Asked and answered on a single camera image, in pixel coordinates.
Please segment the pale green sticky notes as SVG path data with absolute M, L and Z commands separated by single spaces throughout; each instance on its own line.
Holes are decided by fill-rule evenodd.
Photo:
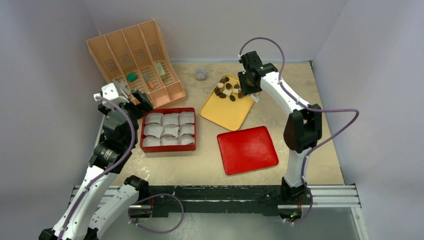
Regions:
M 166 71 L 163 68 L 162 64 L 160 62 L 156 62 L 155 63 L 155 67 L 157 69 L 158 75 L 160 76 L 161 80 L 166 80 L 167 76 L 166 76 Z

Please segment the green eraser block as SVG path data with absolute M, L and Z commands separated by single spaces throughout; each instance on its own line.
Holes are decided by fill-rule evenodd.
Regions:
M 137 79 L 138 79 L 138 75 L 137 75 L 135 72 L 130 72 L 130 73 L 128 73 L 128 74 L 126 75 L 126 79 L 127 79 L 130 83 L 132 83 L 132 82 L 134 82 L 135 80 L 137 80 Z

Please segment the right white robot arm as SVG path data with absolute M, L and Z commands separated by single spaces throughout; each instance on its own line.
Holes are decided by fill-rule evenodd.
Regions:
M 306 191 L 309 152 L 322 138 L 321 107 L 304 101 L 280 76 L 278 69 L 272 63 L 264 64 L 256 51 L 240 55 L 239 63 L 243 66 L 243 71 L 237 74 L 242 94 L 258 102 L 255 95 L 265 91 L 287 116 L 283 139 L 289 148 L 289 158 L 280 196 L 292 204 Z

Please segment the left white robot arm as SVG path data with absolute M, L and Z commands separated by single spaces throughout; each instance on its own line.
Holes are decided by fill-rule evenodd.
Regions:
M 124 94 L 112 98 L 109 90 L 94 95 L 100 102 L 97 109 L 104 115 L 98 144 L 66 212 L 54 227 L 42 230 L 40 240 L 99 240 L 131 201 L 138 205 L 148 201 L 148 182 L 131 176 L 114 199 L 98 207 L 138 142 L 138 120 L 154 109 L 145 92 L 135 89 L 130 93 L 137 104 Z

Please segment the peach desk organizer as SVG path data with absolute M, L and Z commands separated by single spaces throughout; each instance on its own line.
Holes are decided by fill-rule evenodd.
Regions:
M 170 108 L 187 100 L 155 20 L 97 36 L 86 43 L 107 83 L 125 79 L 130 90 L 146 93 L 155 108 Z M 161 80 L 158 74 L 155 66 L 158 62 L 166 72 L 166 80 Z M 126 78 L 131 72 L 138 75 L 133 82 Z M 149 89 L 142 74 L 150 77 L 155 89 Z

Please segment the red chocolate box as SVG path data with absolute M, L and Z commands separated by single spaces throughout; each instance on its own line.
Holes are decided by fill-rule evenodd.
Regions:
M 196 133 L 193 107 L 155 109 L 142 118 L 140 148 L 145 153 L 195 151 Z

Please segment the white chocolate piece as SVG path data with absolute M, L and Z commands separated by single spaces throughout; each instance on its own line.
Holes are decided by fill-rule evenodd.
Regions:
M 226 96 L 230 96 L 233 93 L 233 91 L 231 89 L 224 89 L 222 93 L 225 94 Z

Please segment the metal bracket plate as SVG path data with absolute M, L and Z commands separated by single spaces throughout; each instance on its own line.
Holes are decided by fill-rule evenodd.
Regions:
M 131 93 L 130 87 L 124 78 L 114 79 L 112 82 L 115 83 L 119 87 L 119 89 L 122 92 L 125 92 L 127 95 Z

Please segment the metal tongs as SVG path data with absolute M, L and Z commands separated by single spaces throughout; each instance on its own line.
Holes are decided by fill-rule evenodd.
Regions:
M 253 100 L 255 103 L 258 103 L 258 102 L 260 101 L 259 95 L 258 95 L 258 94 L 256 94 L 256 93 L 249 94 L 249 97 L 250 97 L 250 98 L 252 98 L 252 100 Z

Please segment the yellow tray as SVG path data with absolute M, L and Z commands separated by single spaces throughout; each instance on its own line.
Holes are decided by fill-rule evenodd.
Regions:
M 235 101 L 223 93 L 223 90 L 232 90 Z M 229 131 L 237 131 L 248 115 L 254 101 L 249 96 L 242 96 L 239 79 L 232 75 L 224 75 L 213 87 L 199 110 L 200 116 Z

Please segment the small clear cup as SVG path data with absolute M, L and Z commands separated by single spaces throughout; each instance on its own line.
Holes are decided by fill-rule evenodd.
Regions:
M 204 81 L 207 79 L 207 68 L 204 66 L 200 66 L 195 69 L 196 79 L 198 81 Z

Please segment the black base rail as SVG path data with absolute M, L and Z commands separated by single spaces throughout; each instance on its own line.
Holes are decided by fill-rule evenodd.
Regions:
M 310 193 L 288 199 L 279 185 L 151 185 L 142 197 L 152 200 L 137 203 L 138 193 L 124 186 L 110 186 L 93 214 L 92 220 L 105 220 L 131 210 L 131 216 L 143 211 L 154 218 L 170 213 L 262 214 L 296 221 L 312 208 L 360 207 L 353 185 L 311 185 Z

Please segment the orange handled cutter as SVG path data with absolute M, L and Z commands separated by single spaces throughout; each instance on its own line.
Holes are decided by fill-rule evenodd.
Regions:
M 152 82 L 151 78 L 146 73 L 143 73 L 142 77 L 145 80 L 146 85 L 149 87 L 149 89 L 153 90 L 156 88 L 155 84 Z

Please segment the red box lid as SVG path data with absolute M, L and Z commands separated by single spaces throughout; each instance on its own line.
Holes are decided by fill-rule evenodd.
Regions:
M 274 167 L 279 163 L 265 126 L 221 133 L 217 136 L 217 143 L 228 176 Z

